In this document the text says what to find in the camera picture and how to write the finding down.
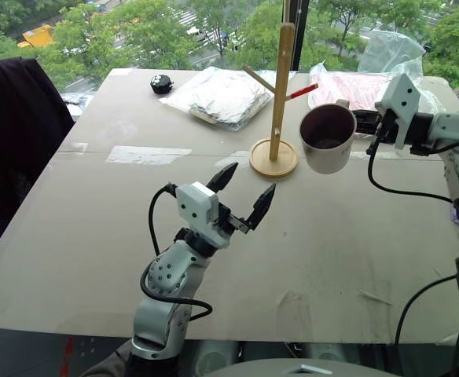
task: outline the mug handle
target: mug handle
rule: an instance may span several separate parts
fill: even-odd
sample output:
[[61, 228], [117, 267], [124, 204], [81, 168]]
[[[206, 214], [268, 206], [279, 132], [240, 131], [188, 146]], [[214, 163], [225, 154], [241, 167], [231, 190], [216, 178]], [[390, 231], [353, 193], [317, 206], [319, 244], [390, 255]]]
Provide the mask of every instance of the mug handle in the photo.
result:
[[339, 99], [338, 101], [336, 101], [336, 104], [338, 104], [339, 106], [343, 106], [344, 108], [349, 108], [350, 107], [350, 101], [349, 100], [341, 100], [341, 99]]

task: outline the yellow vehicle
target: yellow vehicle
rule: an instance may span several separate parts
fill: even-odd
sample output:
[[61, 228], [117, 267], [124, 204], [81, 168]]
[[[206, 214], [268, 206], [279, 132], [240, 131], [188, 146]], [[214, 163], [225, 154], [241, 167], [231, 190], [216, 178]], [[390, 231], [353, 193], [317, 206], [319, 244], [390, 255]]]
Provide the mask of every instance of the yellow vehicle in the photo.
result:
[[49, 25], [42, 25], [36, 29], [32, 29], [24, 32], [24, 41], [17, 44], [18, 47], [40, 47], [49, 45], [53, 42], [51, 34], [53, 33], [53, 28]]

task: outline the table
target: table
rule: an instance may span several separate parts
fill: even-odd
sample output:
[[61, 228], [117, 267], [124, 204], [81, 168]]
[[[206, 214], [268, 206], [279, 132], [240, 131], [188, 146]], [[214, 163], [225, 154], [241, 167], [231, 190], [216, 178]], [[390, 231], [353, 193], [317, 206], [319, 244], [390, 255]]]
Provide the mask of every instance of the table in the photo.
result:
[[[142, 297], [138, 278], [154, 255], [147, 230], [153, 193], [168, 181], [207, 181], [238, 160], [219, 197], [247, 216], [270, 183], [234, 153], [267, 136], [271, 104], [246, 129], [228, 133], [159, 104], [149, 89], [155, 73], [110, 75], [18, 210], [0, 240], [0, 328], [131, 335]], [[192, 75], [169, 73], [176, 85]], [[291, 90], [304, 80], [297, 75]], [[457, 106], [453, 99], [450, 105]], [[296, 147], [306, 111], [306, 98], [286, 106], [283, 135]], [[120, 133], [123, 125], [134, 132]], [[164, 165], [108, 162], [116, 145], [191, 152]], [[354, 150], [366, 145], [358, 141]], [[324, 176], [300, 155], [296, 171], [278, 182], [262, 224], [235, 234], [213, 257], [196, 297], [215, 311], [193, 322], [188, 337], [390, 342], [407, 299], [454, 273], [459, 246], [447, 204], [380, 192], [366, 169], [355, 153], [339, 173]], [[382, 155], [375, 176], [397, 189], [447, 194], [434, 159]], [[184, 225], [172, 199], [158, 202], [155, 222], [163, 247]], [[443, 284], [409, 311], [402, 341], [448, 341], [458, 326], [457, 288]]]

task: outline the mug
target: mug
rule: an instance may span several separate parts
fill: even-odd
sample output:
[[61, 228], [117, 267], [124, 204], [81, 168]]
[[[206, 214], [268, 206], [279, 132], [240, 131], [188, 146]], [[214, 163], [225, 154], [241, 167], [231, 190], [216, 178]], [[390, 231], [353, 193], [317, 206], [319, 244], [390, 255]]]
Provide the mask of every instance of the mug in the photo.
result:
[[338, 100], [312, 109], [299, 126], [308, 165], [321, 174], [341, 170], [348, 162], [357, 120], [349, 102]]

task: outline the black cable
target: black cable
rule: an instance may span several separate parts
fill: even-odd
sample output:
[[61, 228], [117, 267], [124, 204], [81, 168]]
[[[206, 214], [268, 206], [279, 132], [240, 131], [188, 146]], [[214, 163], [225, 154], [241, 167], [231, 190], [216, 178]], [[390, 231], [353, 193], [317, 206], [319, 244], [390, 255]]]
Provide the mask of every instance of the black cable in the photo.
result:
[[439, 149], [434, 149], [434, 150], [430, 151], [428, 154], [429, 155], [437, 155], [438, 153], [443, 153], [443, 152], [449, 151], [450, 149], [453, 149], [453, 148], [456, 148], [456, 147], [459, 147], [459, 141], [457, 141], [456, 143], [447, 145], [446, 147], [442, 147], [442, 148], [439, 148]]
[[158, 241], [156, 241], [156, 233], [154, 231], [154, 223], [152, 221], [152, 213], [154, 211], [154, 206], [156, 205], [156, 201], [160, 197], [161, 194], [167, 191], [167, 186], [162, 187], [151, 199], [151, 203], [149, 204], [149, 213], [148, 213], [148, 222], [149, 222], [149, 233], [151, 233], [151, 241], [152, 246], [154, 247], [154, 252], [156, 255], [160, 255], [160, 248], [158, 247]]
[[386, 192], [391, 192], [393, 194], [400, 194], [400, 195], [412, 195], [412, 196], [424, 196], [426, 198], [433, 198], [433, 199], [439, 199], [439, 200], [444, 200], [445, 202], [451, 203], [450, 198], [446, 198], [445, 196], [440, 196], [436, 194], [429, 194], [426, 192], [416, 192], [416, 191], [402, 191], [402, 190], [394, 190], [392, 188], [387, 188], [382, 185], [380, 185], [378, 182], [376, 182], [373, 178], [373, 164], [374, 164], [374, 159], [376, 156], [376, 151], [378, 147], [380, 146], [380, 141], [383, 136], [383, 133], [378, 133], [373, 145], [373, 153], [370, 154], [369, 156], [369, 164], [368, 164], [368, 178], [369, 181], [379, 188], [380, 190], [386, 191]]
[[457, 336], [457, 343], [455, 344], [455, 348], [453, 350], [453, 361], [451, 363], [451, 377], [457, 376], [458, 360], [459, 360], [459, 330], [458, 330], [458, 336]]
[[443, 277], [442, 279], [439, 279], [430, 284], [427, 284], [425, 287], [421, 288], [417, 293], [415, 293], [412, 298], [409, 299], [408, 303], [406, 304], [406, 306], [404, 306], [404, 309], [402, 310], [401, 318], [399, 318], [397, 330], [395, 331], [394, 346], [399, 345], [399, 340], [401, 338], [401, 330], [402, 330], [402, 324], [404, 323], [404, 318], [406, 318], [406, 314], [408, 313], [410, 306], [415, 302], [415, 300], [419, 298], [421, 294], [427, 291], [429, 288], [432, 288], [438, 284], [444, 283], [445, 281], [454, 280], [456, 278], [457, 278], [457, 275], [452, 275], [448, 277]]
[[147, 296], [149, 296], [153, 300], [157, 300], [161, 302], [169, 302], [170, 304], [195, 305], [195, 306], [199, 306], [201, 308], [206, 309], [204, 312], [190, 317], [189, 320], [198, 320], [212, 313], [212, 306], [210, 304], [207, 304], [206, 302], [199, 301], [199, 300], [192, 300], [191, 298], [165, 297], [165, 296], [157, 295], [156, 293], [150, 291], [145, 284], [145, 279], [147, 278], [149, 267], [151, 266], [151, 264], [152, 262], [148, 264], [148, 266], [145, 268], [141, 276], [141, 289]]

